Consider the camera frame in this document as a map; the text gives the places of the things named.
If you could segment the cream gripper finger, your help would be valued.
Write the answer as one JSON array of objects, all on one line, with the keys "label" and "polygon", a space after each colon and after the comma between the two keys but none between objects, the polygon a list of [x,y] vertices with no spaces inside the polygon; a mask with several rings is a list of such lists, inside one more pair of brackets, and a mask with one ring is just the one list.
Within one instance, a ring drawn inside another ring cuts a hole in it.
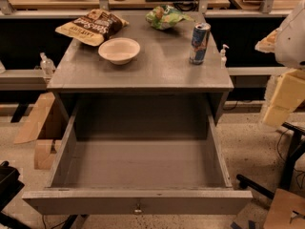
[{"label": "cream gripper finger", "polygon": [[283,73],[275,87],[272,104],[293,112],[305,100],[305,72],[291,70]]},{"label": "cream gripper finger", "polygon": [[270,127],[280,127],[289,116],[286,109],[277,106],[269,106],[264,114],[262,122]]}]

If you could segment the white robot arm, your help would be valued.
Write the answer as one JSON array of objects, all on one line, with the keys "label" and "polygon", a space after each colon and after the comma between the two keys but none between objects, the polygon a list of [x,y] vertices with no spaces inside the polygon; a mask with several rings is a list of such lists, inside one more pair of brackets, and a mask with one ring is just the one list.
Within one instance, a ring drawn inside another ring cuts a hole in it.
[{"label": "white robot arm", "polygon": [[270,77],[261,110],[261,124],[277,129],[305,100],[305,0],[255,49],[273,52],[276,62],[287,68]]}]

